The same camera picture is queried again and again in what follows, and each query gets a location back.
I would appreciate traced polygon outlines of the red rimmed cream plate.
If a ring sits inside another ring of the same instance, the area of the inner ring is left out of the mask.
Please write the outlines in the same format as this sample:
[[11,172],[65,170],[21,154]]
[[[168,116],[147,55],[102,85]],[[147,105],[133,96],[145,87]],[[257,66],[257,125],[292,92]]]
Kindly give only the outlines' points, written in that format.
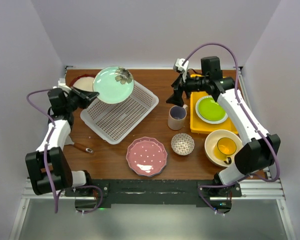
[[95,74],[79,75],[70,82],[69,86],[82,91],[93,92],[93,82],[95,77]]

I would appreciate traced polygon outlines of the mint green flower plate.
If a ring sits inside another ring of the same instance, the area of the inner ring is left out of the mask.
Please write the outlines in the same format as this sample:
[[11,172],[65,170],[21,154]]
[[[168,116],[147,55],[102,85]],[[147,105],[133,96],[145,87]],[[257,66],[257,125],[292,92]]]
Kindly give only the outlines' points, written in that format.
[[118,104],[125,101],[134,90],[134,77],[121,66],[109,66],[102,69],[94,78],[93,92],[106,104]]

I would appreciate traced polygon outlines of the pink dotted scalloped plate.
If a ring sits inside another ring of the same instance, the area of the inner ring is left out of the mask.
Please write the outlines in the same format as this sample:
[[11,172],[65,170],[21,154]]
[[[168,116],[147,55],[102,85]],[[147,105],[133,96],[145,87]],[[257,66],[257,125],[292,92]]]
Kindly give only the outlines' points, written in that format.
[[128,166],[142,177],[159,175],[167,165],[168,153],[165,146],[153,137],[135,139],[127,148]]

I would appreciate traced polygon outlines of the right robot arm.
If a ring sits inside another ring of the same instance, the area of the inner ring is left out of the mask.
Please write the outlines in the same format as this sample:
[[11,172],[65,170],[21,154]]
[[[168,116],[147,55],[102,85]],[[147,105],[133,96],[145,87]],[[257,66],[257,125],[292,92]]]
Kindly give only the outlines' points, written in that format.
[[277,153],[281,140],[277,134],[270,134],[247,107],[236,82],[232,77],[224,77],[220,59],[216,56],[201,59],[202,76],[191,77],[188,60],[178,58],[173,69],[179,77],[172,83],[173,94],[166,103],[177,106],[184,104],[182,95],[192,92],[206,92],[226,112],[234,124],[242,142],[242,149],[234,156],[234,162],[214,176],[213,192],[225,196],[231,186],[264,168],[275,166],[280,176]]

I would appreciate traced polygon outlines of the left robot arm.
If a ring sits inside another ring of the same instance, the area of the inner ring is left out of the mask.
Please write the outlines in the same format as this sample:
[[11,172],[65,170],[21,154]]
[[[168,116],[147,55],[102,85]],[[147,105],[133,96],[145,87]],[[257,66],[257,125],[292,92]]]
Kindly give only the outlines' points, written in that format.
[[74,111],[86,109],[98,95],[98,92],[75,87],[47,89],[50,108],[41,111],[48,118],[47,134],[40,146],[25,156],[28,177],[36,195],[68,188],[75,188],[82,196],[93,192],[90,174],[86,170],[72,171],[63,149],[73,129]]

